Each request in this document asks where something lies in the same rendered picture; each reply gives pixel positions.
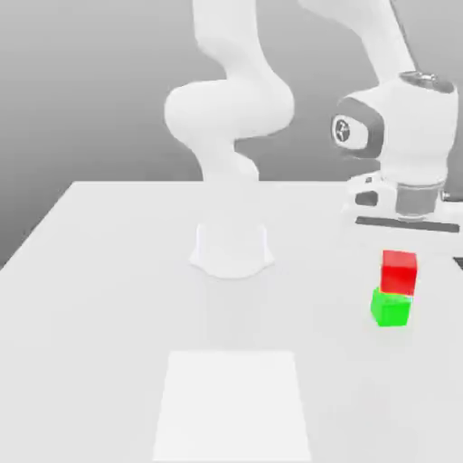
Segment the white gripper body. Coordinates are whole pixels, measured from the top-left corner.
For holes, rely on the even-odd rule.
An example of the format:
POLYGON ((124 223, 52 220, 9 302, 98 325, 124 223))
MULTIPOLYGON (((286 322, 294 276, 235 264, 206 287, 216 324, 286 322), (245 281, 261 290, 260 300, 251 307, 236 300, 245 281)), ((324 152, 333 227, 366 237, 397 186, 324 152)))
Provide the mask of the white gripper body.
POLYGON ((463 250, 463 204, 439 201, 435 212, 419 221, 345 205, 341 239, 367 250, 463 250))

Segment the small red cube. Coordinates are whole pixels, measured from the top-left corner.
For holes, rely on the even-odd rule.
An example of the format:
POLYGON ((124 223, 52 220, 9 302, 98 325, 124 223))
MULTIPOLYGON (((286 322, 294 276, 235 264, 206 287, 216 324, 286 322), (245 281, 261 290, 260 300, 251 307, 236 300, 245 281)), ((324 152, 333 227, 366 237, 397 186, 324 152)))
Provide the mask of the small red cube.
POLYGON ((418 263, 415 253, 384 250, 380 290, 383 293, 413 296, 417 273, 418 263))

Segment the small green cube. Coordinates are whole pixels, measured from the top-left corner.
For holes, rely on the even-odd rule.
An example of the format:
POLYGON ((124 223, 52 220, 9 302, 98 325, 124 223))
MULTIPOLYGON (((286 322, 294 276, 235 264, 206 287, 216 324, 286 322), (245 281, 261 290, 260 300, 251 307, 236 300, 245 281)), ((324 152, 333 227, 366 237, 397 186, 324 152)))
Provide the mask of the small green cube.
POLYGON ((413 297, 373 290, 370 310, 378 326, 406 326, 413 297))

